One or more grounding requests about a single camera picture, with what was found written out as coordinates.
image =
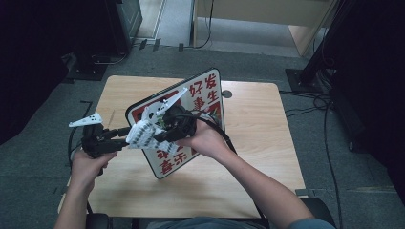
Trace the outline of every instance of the red chinese characters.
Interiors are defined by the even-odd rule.
[[[194,95],[196,94],[200,94],[202,92],[202,82],[201,81],[197,81],[194,84],[190,85],[190,93],[191,93],[191,97],[194,97]]]
[[[169,155],[169,153],[164,152],[163,150],[158,150],[158,151],[156,151],[156,153],[158,153],[159,159],[163,159],[163,158],[167,159],[167,156]]]
[[[217,83],[215,82],[216,77],[217,75],[212,73],[208,76],[208,78],[205,79],[206,89],[212,89],[213,87],[217,86]]]
[[[211,103],[215,102],[215,101],[218,99],[218,97],[217,97],[217,91],[211,91],[211,92],[209,92],[209,93],[208,93],[208,99],[209,99],[208,104],[211,104]]]
[[[200,110],[204,104],[203,98],[197,97],[197,99],[194,100],[194,110]]]
[[[174,156],[174,159],[175,159],[176,165],[179,165],[179,164],[183,163],[185,160],[187,160],[187,155],[185,153],[181,152],[179,154],[176,154]]]
[[[170,162],[170,159],[165,160],[161,165],[161,172],[165,175],[173,169],[173,164]]]

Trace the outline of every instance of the white plastic part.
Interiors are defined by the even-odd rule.
[[[147,114],[149,114],[149,108],[145,107],[142,120],[134,124],[128,133],[126,142],[129,143],[129,149],[159,149],[174,155],[179,146],[174,142],[157,142],[154,135],[160,134],[163,130],[152,124]]]
[[[182,88],[181,91],[179,91],[177,94],[171,96],[169,99],[167,99],[167,100],[163,99],[162,105],[155,111],[155,114],[152,116],[152,118],[150,118],[150,121],[152,123],[156,123],[158,121],[158,117],[161,116],[161,115],[164,115],[164,113],[167,110],[169,110],[169,108],[171,106],[173,106],[173,104],[175,104],[176,101],[179,100],[187,91],[188,91],[187,88]],[[154,104],[151,104],[150,107],[156,106],[155,104],[158,104],[158,102],[154,103]]]
[[[176,103],[177,100],[179,100],[179,98],[182,97],[183,94],[185,94],[185,92],[187,92],[188,89],[187,88],[182,88],[182,90],[180,92],[178,92],[177,94],[171,96],[169,99],[164,99],[163,100],[163,105],[161,105],[160,109],[156,112],[156,116],[162,115],[164,114],[167,110],[169,110],[169,108],[171,106],[173,106],[173,104]]]
[[[76,122],[69,123],[69,127],[87,126],[87,125],[92,125],[92,124],[98,124],[101,122],[102,122],[101,115],[98,113],[95,113],[93,115],[80,119]]]

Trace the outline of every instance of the gray carpet floor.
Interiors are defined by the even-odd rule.
[[[58,85],[21,134],[0,146],[0,228],[52,228],[63,187],[69,179],[68,123],[87,108],[80,100],[94,101],[93,113],[110,75],[186,78],[211,67],[222,80],[275,83],[290,91],[284,69],[303,69],[308,60],[246,54],[152,47],[137,47],[102,81]],[[281,94],[285,110],[312,107],[312,99]],[[339,224],[335,187],[324,143],[325,112],[288,118],[304,180],[312,196],[326,202]],[[349,142],[334,110],[326,122],[330,160],[336,174],[344,228],[405,228],[405,208],[386,169],[367,154],[349,151]],[[131,219],[114,219],[115,228],[130,228]]]

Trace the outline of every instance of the forearm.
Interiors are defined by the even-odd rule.
[[[54,228],[85,228],[88,197],[85,191],[69,188]]]
[[[246,189],[267,218],[286,228],[299,219],[313,218],[305,204],[286,186],[228,152],[216,158]]]

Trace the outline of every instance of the hand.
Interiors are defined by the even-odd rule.
[[[203,121],[197,120],[197,130],[194,136],[177,141],[180,146],[188,146],[198,153],[218,160],[223,154],[234,154],[217,131]]]
[[[101,168],[107,168],[108,161],[117,156],[117,152],[92,158],[83,150],[75,153],[72,165],[70,189],[90,194],[95,187],[95,179]]]

